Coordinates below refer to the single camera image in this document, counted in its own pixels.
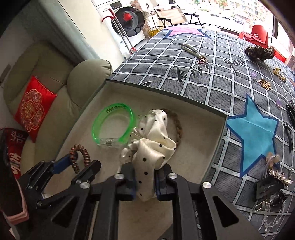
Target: pearl strand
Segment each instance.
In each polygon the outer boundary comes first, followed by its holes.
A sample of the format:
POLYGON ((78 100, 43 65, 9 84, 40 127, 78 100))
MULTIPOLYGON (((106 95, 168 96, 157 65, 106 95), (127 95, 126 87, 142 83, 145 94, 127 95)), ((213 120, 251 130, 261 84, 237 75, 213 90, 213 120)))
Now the pearl strand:
POLYGON ((205 58, 205 56, 204 56, 202 53, 200 53, 200 52, 199 52, 195 47, 193 47, 192 45, 189 45, 189 44, 187 44, 187 43, 184 43, 184 44, 181 45, 181 48, 182 48, 183 50, 185 50, 185 51, 187 51, 187 52, 189 52, 189 53, 195 55, 195 56, 196 56, 197 58, 199 58, 199 59, 204 59, 204 58, 205 58))

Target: green plastic bracelet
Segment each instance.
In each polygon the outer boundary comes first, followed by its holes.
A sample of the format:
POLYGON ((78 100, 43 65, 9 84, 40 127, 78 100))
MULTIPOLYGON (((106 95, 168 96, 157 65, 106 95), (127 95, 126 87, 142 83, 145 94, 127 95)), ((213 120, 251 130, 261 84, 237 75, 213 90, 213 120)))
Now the green plastic bracelet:
POLYGON ((104 145, 106 147, 107 146, 118 147, 119 145, 124 145, 128 142, 130 132, 135 126, 136 126, 136 118, 132 109, 123 103, 115 103, 104 108, 96 117, 92 126, 92 137, 98 145, 104 145), (130 122, 125 133, 119 138, 100 138, 99 137, 100 128, 104 120, 114 111, 121 110, 121 109, 125 109, 130 116, 130 122))

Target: cardboard box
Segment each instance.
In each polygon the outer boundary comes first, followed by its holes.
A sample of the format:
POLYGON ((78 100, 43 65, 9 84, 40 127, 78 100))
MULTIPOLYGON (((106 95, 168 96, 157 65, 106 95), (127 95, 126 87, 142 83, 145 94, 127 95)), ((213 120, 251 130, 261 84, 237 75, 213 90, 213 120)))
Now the cardboard box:
MULTIPOLYGON (((114 80, 104 82, 69 133, 57 159, 67 154, 74 144, 81 144, 87 149, 92 160, 99 160, 102 164, 101 171, 92 183, 105 181, 114 175, 119 167, 121 149, 103 149, 96 145, 91 135, 96 116, 103 108, 113 103, 128 105, 138 116, 144 116, 150 109, 167 108, 176 112, 183 128, 183 136, 168 163, 173 172, 188 181, 201 183, 213 163, 227 116, 189 98, 132 83, 114 80)), ((173 128, 175 131, 173 122, 169 123, 168 118, 168 134, 172 139, 175 134, 173 128)), ((81 154, 79 165, 80 169, 84 168, 81 154)), ((66 189, 74 176, 73 169, 69 167, 51 179, 45 193, 55 194, 66 189)), ((157 239, 171 224, 171 202, 159 202, 156 198, 147 202, 141 202, 139 199, 120 202, 119 240, 157 239)))

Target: building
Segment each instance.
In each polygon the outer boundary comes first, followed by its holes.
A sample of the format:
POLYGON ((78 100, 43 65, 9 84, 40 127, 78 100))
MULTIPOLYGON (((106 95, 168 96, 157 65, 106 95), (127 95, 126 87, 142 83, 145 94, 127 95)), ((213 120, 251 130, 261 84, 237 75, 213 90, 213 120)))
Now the building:
POLYGON ((264 7, 258 0, 227 0, 228 6, 233 10, 233 13, 241 12, 248 14, 253 20, 261 19, 264 7))

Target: pearl necklace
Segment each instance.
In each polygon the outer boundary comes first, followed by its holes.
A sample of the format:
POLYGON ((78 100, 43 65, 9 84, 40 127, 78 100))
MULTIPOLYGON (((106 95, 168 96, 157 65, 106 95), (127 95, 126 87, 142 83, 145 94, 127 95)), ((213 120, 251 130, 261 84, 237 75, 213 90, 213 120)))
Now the pearl necklace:
POLYGON ((193 47, 192 45, 189 45, 189 44, 187 44, 187 43, 183 43, 183 44, 181 45, 181 48, 182 48, 183 50, 185 50, 185 51, 187 51, 187 52, 189 52, 189 53, 195 55, 197 58, 200 59, 200 61, 203 60, 202 63, 208 61, 208 59, 206 59, 205 56, 204 56, 202 53, 200 53, 200 52, 199 52, 195 47, 193 47))

